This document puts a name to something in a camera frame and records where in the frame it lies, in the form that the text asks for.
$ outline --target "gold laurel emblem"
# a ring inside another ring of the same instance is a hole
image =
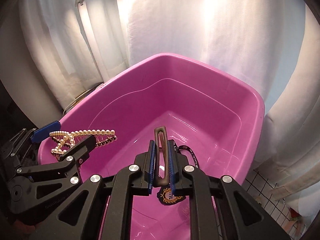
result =
[[[171,196],[173,197],[172,199],[167,198],[167,194],[171,194]],[[178,200],[184,199],[184,196],[174,196],[171,193],[171,189],[170,188],[164,188],[163,192],[160,194],[160,197],[162,198],[163,202],[166,204],[173,204],[176,203]]]

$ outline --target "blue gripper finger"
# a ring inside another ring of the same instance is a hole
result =
[[[175,186],[175,171],[173,166],[173,158],[172,158],[172,151],[170,147],[170,143],[168,141],[168,154],[169,154],[169,179],[170,179],[170,188],[171,192],[174,195],[176,186]]]
[[[50,132],[60,131],[61,124],[59,121],[54,121],[52,123],[47,124],[46,126],[35,130],[33,132],[33,136],[31,137],[32,143],[41,143],[44,139],[49,137]]]

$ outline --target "black badge patch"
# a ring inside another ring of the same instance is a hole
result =
[[[186,199],[185,196],[176,197],[173,195],[169,186],[161,187],[157,193],[157,198],[163,205],[174,205]]]

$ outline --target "pearl necklace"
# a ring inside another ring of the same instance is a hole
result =
[[[51,154],[59,159],[60,155],[67,152],[67,150],[62,150],[62,146],[72,148],[76,145],[77,142],[80,142],[87,135],[94,135],[97,143],[96,148],[112,143],[117,140],[115,135],[115,130],[80,130],[75,132],[66,132],[66,131],[54,131],[49,133],[49,136],[54,140],[58,145],[55,149],[51,149]]]

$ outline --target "curtain fold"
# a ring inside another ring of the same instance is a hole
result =
[[[128,67],[116,0],[88,0],[88,13],[103,67],[102,79],[82,35],[75,0],[20,0],[20,21],[31,57],[66,108],[95,84]]]
[[[264,161],[257,170],[277,183],[274,198],[290,196],[287,204],[312,216],[320,190],[320,26],[307,6],[305,21],[296,69],[265,117],[255,160]]]

